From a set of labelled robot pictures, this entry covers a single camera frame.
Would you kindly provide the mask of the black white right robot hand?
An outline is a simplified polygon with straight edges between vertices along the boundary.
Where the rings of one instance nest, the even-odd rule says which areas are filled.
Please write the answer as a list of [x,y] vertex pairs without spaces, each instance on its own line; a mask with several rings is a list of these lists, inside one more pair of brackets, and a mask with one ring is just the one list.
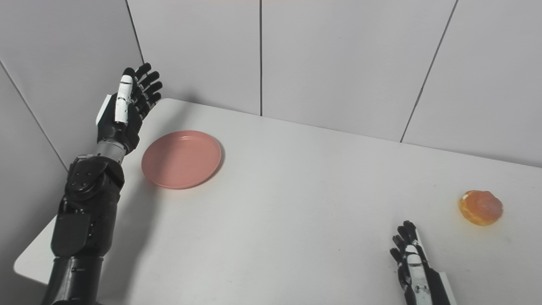
[[408,305],[455,305],[449,279],[432,268],[426,256],[418,228],[405,220],[392,237],[390,254],[397,263],[398,281]]

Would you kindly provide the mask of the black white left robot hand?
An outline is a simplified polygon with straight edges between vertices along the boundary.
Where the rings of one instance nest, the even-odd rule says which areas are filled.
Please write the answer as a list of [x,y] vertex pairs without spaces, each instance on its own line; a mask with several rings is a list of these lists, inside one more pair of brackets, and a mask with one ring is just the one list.
[[159,78],[149,62],[123,71],[117,92],[106,96],[97,114],[97,143],[118,143],[126,155],[137,147],[143,120],[161,100]]

